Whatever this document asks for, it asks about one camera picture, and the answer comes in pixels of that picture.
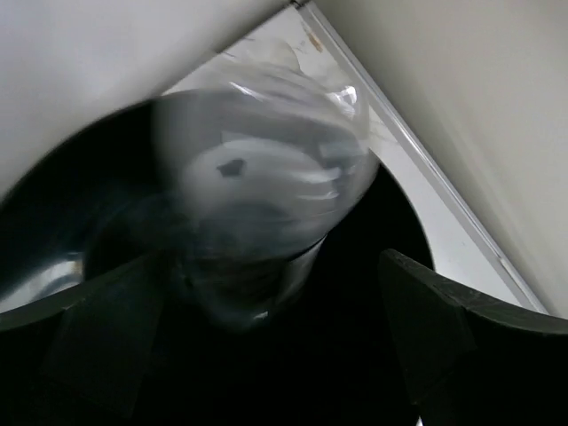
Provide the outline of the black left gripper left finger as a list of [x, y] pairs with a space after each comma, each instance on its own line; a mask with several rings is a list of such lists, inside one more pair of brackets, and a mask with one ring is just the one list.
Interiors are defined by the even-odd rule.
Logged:
[[146, 255], [1, 315], [3, 425], [128, 425], [166, 295]]

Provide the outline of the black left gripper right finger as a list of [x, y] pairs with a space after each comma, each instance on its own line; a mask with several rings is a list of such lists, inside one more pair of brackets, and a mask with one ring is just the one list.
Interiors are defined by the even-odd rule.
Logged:
[[567, 321], [439, 275], [389, 249], [383, 302], [425, 425], [565, 425]]

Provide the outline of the small clear bottle black label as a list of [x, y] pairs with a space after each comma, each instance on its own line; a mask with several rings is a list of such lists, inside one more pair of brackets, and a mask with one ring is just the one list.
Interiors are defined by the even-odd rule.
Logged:
[[305, 283], [371, 186], [369, 106], [341, 74], [216, 57], [159, 98], [153, 148], [192, 293], [219, 325], [256, 327]]

